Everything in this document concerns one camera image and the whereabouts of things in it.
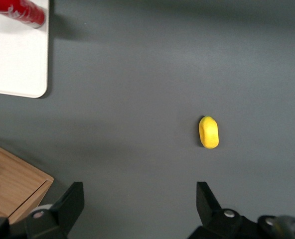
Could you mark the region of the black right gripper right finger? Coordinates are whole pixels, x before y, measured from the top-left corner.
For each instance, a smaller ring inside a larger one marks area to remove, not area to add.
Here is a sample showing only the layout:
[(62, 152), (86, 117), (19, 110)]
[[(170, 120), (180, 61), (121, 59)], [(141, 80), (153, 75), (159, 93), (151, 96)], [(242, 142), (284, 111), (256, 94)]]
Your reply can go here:
[(281, 239), (277, 217), (260, 216), (255, 222), (237, 211), (222, 208), (206, 182), (197, 182), (196, 208), (202, 225), (190, 239)]

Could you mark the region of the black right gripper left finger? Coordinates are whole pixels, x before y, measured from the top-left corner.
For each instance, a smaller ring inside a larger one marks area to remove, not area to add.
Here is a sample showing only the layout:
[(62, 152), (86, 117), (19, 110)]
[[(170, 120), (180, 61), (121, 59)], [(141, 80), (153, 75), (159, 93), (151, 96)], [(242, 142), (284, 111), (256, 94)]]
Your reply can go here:
[(0, 217), (0, 239), (66, 239), (83, 209), (83, 183), (74, 182), (54, 204), (38, 206), (16, 223)]

